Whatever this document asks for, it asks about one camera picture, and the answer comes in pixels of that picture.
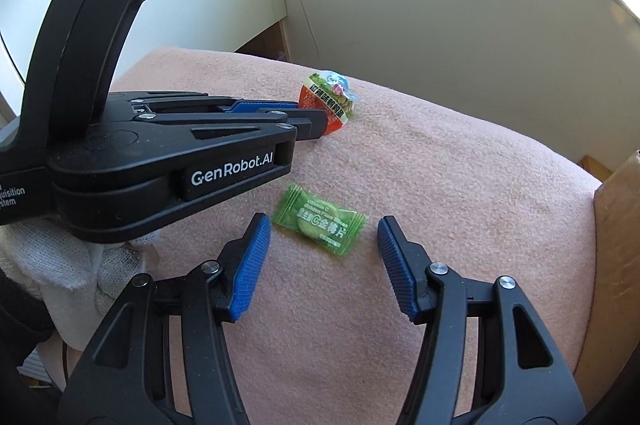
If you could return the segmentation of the white gloved left hand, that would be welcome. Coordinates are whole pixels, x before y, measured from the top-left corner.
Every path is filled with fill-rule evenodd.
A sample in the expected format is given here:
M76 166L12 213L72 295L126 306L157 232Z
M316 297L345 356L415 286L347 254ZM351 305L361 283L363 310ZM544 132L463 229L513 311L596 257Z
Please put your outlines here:
M159 237L96 244L54 219L11 223L1 228L1 271L43 301L64 343L82 350L129 281L155 269Z

